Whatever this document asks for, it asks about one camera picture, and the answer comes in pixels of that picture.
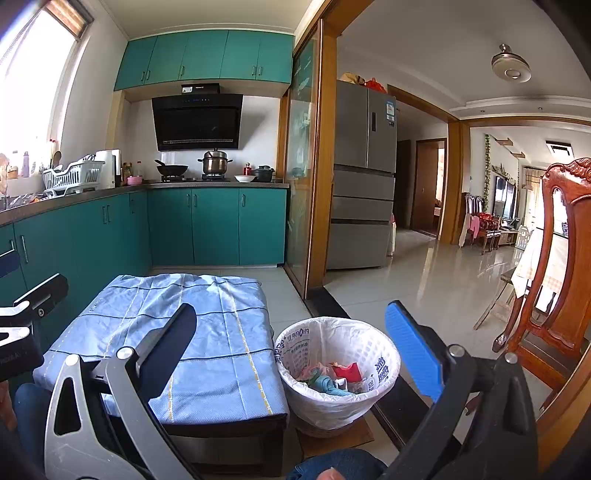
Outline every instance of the wooden door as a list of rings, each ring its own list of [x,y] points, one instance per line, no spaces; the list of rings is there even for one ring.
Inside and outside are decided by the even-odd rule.
[[[437,140],[417,141],[416,158],[411,228],[431,231],[435,211],[439,142]]]
[[[409,211],[413,201],[413,174],[411,170],[411,140],[397,142],[396,182],[394,184],[394,218],[399,228],[409,228]]]

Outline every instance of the dish rack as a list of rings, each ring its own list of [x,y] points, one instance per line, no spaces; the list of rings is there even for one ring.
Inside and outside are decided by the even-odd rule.
[[[95,160],[95,155],[88,155],[70,163],[64,171],[50,168],[42,174],[45,193],[48,197],[57,197],[95,189],[99,184],[100,170],[104,164],[103,160]]]

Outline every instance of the frying pan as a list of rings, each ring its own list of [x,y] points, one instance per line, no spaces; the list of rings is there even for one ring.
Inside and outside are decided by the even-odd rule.
[[[165,177],[180,177],[188,169],[188,165],[166,165],[166,163],[160,160],[154,160],[158,163],[158,171]]]

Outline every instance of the window blind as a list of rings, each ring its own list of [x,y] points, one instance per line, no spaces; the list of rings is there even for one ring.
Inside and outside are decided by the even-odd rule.
[[[45,9],[78,39],[82,38],[84,30],[93,21],[88,10],[78,0],[51,0]]]

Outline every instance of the refrigerator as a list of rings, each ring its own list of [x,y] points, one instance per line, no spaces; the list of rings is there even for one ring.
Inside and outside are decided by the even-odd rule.
[[[396,99],[337,82],[335,166],[327,269],[381,267],[391,231]]]

